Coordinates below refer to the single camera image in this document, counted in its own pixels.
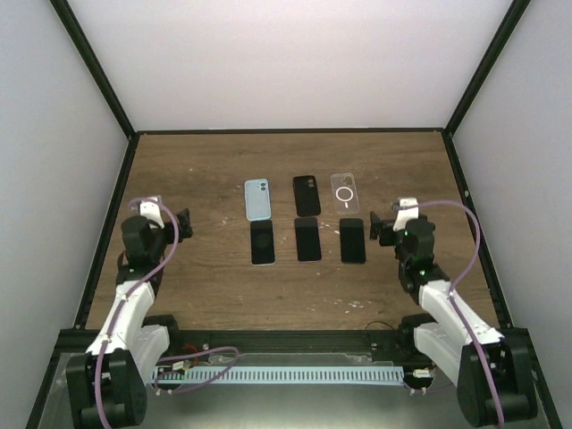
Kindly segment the black phone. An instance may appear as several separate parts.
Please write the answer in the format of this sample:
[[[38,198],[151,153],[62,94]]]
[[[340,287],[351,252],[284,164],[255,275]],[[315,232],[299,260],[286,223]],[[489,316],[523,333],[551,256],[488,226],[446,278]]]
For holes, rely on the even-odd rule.
[[[341,262],[362,265],[366,262],[364,223],[358,218],[340,219]]]

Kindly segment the clear magsafe phone case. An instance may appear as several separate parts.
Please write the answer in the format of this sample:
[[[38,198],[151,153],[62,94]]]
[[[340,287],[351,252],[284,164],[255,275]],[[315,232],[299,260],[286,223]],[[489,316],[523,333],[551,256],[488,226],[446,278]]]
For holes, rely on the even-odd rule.
[[[331,175],[334,208],[339,215],[357,215],[360,211],[356,181],[352,173]]]

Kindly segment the light blue phone case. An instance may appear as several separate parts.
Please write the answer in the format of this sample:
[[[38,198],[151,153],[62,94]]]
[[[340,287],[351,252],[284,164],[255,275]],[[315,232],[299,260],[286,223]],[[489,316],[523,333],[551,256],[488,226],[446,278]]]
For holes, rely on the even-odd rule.
[[[244,183],[246,218],[250,222],[269,220],[272,216],[267,179],[247,180]]]

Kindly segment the black phone case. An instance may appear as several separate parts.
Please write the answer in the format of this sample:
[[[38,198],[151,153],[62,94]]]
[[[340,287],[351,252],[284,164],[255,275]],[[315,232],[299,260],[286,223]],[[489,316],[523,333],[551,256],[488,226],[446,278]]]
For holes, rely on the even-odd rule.
[[[320,215],[321,204],[315,176],[296,176],[293,178],[292,184],[298,217]]]

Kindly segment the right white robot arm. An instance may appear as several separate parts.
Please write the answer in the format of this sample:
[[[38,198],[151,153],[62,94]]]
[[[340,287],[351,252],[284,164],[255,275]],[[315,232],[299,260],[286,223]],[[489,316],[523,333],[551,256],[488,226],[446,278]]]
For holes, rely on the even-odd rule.
[[[473,427],[533,419],[538,414],[527,346],[486,323],[451,289],[434,261],[433,223],[416,209],[395,220],[370,215],[370,237],[391,247],[403,290],[424,310],[406,319],[397,338],[406,359],[429,357],[456,388],[459,408]]]

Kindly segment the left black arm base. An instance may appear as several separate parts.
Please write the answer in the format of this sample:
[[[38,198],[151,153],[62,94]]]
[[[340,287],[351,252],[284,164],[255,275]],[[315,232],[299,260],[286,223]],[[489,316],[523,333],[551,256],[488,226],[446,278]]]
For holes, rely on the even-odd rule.
[[[167,328],[170,342],[161,358],[205,351],[204,345],[210,342],[211,334],[208,331],[182,329],[174,315],[150,315],[144,319],[143,325],[161,325]]]

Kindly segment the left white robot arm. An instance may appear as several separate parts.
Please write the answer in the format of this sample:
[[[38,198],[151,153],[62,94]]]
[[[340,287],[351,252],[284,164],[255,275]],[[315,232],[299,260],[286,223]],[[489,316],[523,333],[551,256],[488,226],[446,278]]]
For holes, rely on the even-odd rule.
[[[137,214],[121,224],[124,251],[118,256],[114,302],[84,354],[65,368],[72,424],[76,428],[140,425],[147,412],[146,386],[161,358],[181,354],[182,338],[165,324],[147,324],[165,263],[193,235],[189,209],[168,213],[159,198],[136,202]],[[163,220],[161,215],[167,213]]]

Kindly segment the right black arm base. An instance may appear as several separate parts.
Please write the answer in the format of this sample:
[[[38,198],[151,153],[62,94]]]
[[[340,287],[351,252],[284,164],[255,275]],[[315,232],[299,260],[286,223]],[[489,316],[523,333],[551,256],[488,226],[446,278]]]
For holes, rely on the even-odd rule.
[[[430,365],[431,359],[417,350],[414,329],[434,322],[427,313],[404,316],[397,327],[384,321],[370,322],[364,329],[364,342],[375,360],[396,365]]]

